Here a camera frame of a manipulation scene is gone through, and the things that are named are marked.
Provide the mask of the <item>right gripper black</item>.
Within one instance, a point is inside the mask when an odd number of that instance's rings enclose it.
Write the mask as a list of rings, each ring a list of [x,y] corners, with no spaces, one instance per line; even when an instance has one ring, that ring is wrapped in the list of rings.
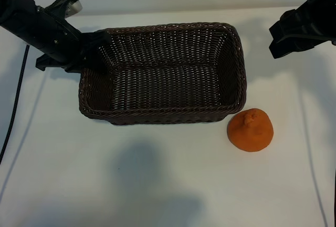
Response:
[[[282,14],[269,31],[273,41],[269,50],[275,59],[292,52],[302,52],[314,48],[326,41],[335,46],[335,0],[319,2],[316,5],[303,3],[298,11],[288,10]],[[307,37],[297,37],[301,32]]]

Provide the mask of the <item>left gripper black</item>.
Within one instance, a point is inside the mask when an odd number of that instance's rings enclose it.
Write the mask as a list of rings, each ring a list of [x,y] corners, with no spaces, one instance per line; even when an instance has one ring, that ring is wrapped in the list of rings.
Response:
[[[107,67],[98,48],[111,41],[105,31],[82,33],[50,11],[33,6],[1,13],[1,26],[27,44],[44,53],[36,60],[36,68],[62,68],[67,73],[90,69],[106,74]]]

